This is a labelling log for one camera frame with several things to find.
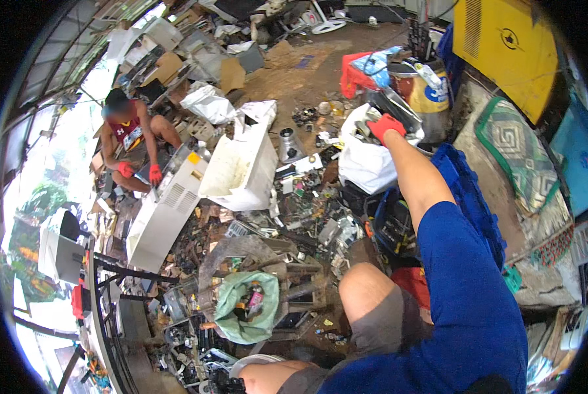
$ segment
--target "red glove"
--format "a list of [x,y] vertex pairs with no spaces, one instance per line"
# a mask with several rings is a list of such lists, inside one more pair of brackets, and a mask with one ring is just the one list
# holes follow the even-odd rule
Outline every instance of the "red glove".
[[404,125],[402,125],[401,122],[389,114],[384,114],[384,116],[382,116],[382,118],[377,122],[373,122],[372,120],[367,121],[367,126],[384,146],[386,146],[384,143],[384,134],[388,129],[398,131],[401,134],[401,137],[406,136],[406,129],[404,128]]
[[134,169],[129,162],[120,162],[119,163],[119,173],[122,174],[126,178],[130,178],[132,175],[135,174]]
[[158,164],[150,166],[150,183],[154,186],[158,185],[163,180],[163,174],[160,173]]

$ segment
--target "yellow metal panel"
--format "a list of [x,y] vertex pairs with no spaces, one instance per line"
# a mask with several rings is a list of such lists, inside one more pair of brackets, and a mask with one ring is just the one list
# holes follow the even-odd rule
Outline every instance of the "yellow metal panel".
[[550,26],[534,26],[520,0],[460,0],[453,51],[498,85],[535,123],[550,99],[557,52]]

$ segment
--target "black cap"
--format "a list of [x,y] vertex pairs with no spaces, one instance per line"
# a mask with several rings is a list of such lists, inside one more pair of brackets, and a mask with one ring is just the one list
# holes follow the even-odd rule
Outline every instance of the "black cap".
[[106,97],[106,106],[110,112],[124,111],[128,102],[128,97],[123,90],[119,88],[110,90],[110,93],[108,93],[108,96]]

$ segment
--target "white plastic tub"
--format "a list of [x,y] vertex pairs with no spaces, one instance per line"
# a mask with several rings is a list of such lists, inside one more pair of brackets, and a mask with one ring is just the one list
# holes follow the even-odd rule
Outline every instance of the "white plastic tub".
[[248,132],[244,141],[222,136],[198,195],[233,211],[267,209],[278,158],[267,132]]

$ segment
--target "blue crate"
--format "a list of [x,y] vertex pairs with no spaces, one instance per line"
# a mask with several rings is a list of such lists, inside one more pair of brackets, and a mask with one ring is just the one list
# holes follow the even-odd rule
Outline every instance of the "blue crate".
[[431,162],[442,174],[458,207],[493,255],[497,268],[502,271],[506,259],[506,241],[502,239],[497,226],[497,215],[491,214],[478,186],[478,176],[469,168],[465,154],[450,144],[442,144]]

